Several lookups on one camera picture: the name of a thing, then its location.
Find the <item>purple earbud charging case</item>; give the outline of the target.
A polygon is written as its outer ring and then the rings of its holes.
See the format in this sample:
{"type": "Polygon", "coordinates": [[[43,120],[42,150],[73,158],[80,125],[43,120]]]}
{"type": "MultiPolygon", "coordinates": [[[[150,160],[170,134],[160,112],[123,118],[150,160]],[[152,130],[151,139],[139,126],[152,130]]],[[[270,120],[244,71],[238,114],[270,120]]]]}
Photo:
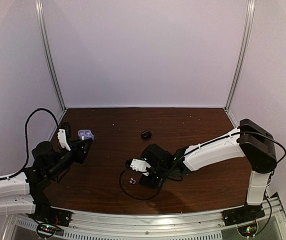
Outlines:
{"type": "Polygon", "coordinates": [[[93,135],[92,131],[89,129],[78,130],[78,137],[82,141],[89,140],[89,139],[91,139],[92,141],[95,140],[95,136],[93,135]]]}

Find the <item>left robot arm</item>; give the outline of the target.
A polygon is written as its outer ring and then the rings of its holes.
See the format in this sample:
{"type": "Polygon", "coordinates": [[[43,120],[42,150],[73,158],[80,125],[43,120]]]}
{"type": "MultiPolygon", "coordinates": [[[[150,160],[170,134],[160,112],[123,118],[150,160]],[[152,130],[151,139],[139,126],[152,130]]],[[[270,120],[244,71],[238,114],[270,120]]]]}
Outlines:
{"type": "Polygon", "coordinates": [[[34,163],[17,175],[0,177],[0,216],[27,214],[50,222],[54,209],[44,194],[51,182],[59,183],[73,163],[83,164],[93,143],[91,138],[71,141],[71,149],[54,150],[49,141],[32,150],[34,163]]]}

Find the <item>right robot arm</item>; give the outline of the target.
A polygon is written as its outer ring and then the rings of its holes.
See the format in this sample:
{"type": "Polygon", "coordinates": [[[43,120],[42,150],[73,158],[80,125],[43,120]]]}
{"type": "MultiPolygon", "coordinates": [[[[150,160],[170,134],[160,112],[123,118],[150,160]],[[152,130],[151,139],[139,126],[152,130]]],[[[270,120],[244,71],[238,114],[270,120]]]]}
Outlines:
{"type": "Polygon", "coordinates": [[[249,221],[258,213],[269,177],[277,166],[275,141],[272,135],[249,119],[239,127],[204,143],[190,145],[171,154],[151,144],[130,168],[157,185],[167,178],[179,178],[205,166],[229,159],[245,157],[251,165],[246,204],[239,210],[242,220],[249,221]]]}

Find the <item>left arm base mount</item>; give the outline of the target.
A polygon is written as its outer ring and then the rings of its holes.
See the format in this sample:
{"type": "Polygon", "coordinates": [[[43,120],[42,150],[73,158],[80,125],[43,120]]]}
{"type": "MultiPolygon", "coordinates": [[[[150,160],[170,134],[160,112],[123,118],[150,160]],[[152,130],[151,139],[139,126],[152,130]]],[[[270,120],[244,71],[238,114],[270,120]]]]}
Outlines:
{"type": "Polygon", "coordinates": [[[36,223],[36,233],[42,239],[48,239],[54,235],[62,235],[63,227],[68,227],[72,212],[58,208],[50,208],[46,214],[27,214],[36,223]]]}

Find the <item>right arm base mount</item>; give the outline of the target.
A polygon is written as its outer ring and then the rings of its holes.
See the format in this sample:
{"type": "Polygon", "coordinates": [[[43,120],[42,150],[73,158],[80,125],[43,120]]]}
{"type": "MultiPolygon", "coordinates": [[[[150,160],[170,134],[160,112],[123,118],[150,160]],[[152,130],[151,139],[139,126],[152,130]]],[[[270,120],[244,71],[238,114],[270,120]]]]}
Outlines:
{"type": "Polygon", "coordinates": [[[245,238],[258,233],[257,220],[265,216],[261,206],[242,206],[222,212],[225,226],[237,226],[238,233],[245,238]]]}

